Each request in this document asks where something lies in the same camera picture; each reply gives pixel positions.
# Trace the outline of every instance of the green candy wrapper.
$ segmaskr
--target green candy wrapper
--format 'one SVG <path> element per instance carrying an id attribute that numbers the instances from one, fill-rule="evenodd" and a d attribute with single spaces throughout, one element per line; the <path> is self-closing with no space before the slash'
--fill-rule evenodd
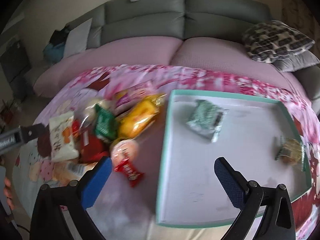
<path id="1" fill-rule="evenodd" d="M 216 142 L 228 109 L 223 109 L 207 100 L 196 100 L 198 104 L 187 125 L 191 130 Z"/>
<path id="2" fill-rule="evenodd" d="M 115 140 L 117 138 L 118 129 L 118 122 L 115 116 L 98 104 L 96 104 L 94 108 L 98 115 L 95 135 L 97 138 L 107 143 Z"/>

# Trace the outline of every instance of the red candy wrapper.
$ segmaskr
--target red candy wrapper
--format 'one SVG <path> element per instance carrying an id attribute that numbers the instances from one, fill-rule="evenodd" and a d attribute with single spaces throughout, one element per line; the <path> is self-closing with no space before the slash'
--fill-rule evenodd
<path id="1" fill-rule="evenodd" d="M 135 187 L 142 180 L 144 173 L 140 173 L 130 163 L 129 158 L 124 158 L 114 169 L 114 171 L 122 172 L 127 176 L 131 187 Z"/>

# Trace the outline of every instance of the floor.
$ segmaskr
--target floor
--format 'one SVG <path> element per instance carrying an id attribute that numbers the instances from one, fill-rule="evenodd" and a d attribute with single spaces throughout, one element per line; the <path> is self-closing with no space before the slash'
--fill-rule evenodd
<path id="1" fill-rule="evenodd" d="M 21 104 L 21 111 L 15 113 L 11 123 L 8 126 L 8 129 L 13 129 L 21 126 L 32 125 L 37 116 L 45 108 L 45 106 L 50 102 L 50 99 L 40 98 L 35 95 L 27 97 L 24 102 Z M 5 159 L 5 168 L 6 176 L 11 180 L 12 178 L 12 169 L 15 164 L 16 157 L 18 156 L 19 149 L 12 150 L 4 155 Z M 27 215 L 24 208 L 21 206 L 20 201 L 15 194 L 13 189 L 13 202 L 16 206 L 16 209 L 13 210 L 14 219 L 17 224 L 24 226 L 27 229 L 30 229 L 30 218 Z M 22 235 L 24 240 L 29 239 L 29 234 L 25 230 L 18 228 L 18 231 Z"/>

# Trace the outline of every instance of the human hand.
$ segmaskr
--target human hand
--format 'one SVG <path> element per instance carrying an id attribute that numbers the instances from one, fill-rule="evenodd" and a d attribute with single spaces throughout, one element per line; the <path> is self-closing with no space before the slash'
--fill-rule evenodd
<path id="1" fill-rule="evenodd" d="M 4 189 L 3 193 L 7 197 L 7 204 L 10 207 L 11 210 L 14 209 L 14 204 L 12 201 L 12 191 L 11 191 L 11 181 L 6 177 L 4 178 Z"/>

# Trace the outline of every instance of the patterned pillow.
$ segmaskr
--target patterned pillow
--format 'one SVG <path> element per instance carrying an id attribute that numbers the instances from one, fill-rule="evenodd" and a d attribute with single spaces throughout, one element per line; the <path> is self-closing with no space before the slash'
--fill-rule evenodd
<path id="1" fill-rule="evenodd" d="M 280 21 L 259 23 L 244 32 L 242 41 L 252 60 L 272 63 L 310 49 L 315 41 Z"/>

